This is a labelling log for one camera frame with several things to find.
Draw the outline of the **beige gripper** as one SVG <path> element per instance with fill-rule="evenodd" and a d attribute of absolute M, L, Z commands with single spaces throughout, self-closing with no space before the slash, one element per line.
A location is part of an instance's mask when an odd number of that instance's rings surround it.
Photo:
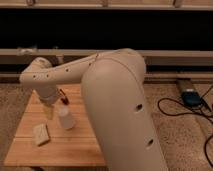
<path fill-rule="evenodd" d="M 46 104 L 43 107 L 47 119 L 52 120 L 54 114 L 54 104 L 60 98 L 59 89 L 55 85 L 42 86 L 37 89 L 37 94 L 42 103 Z"/>

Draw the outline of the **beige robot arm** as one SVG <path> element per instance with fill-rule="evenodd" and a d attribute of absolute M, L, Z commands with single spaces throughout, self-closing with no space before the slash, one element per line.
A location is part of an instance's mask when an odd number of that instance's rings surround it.
<path fill-rule="evenodd" d="M 109 171 L 169 171 L 143 88 L 144 57 L 132 49 L 90 55 L 59 66 L 42 57 L 19 80 L 53 104 L 61 84 L 81 85 L 85 109 Z"/>

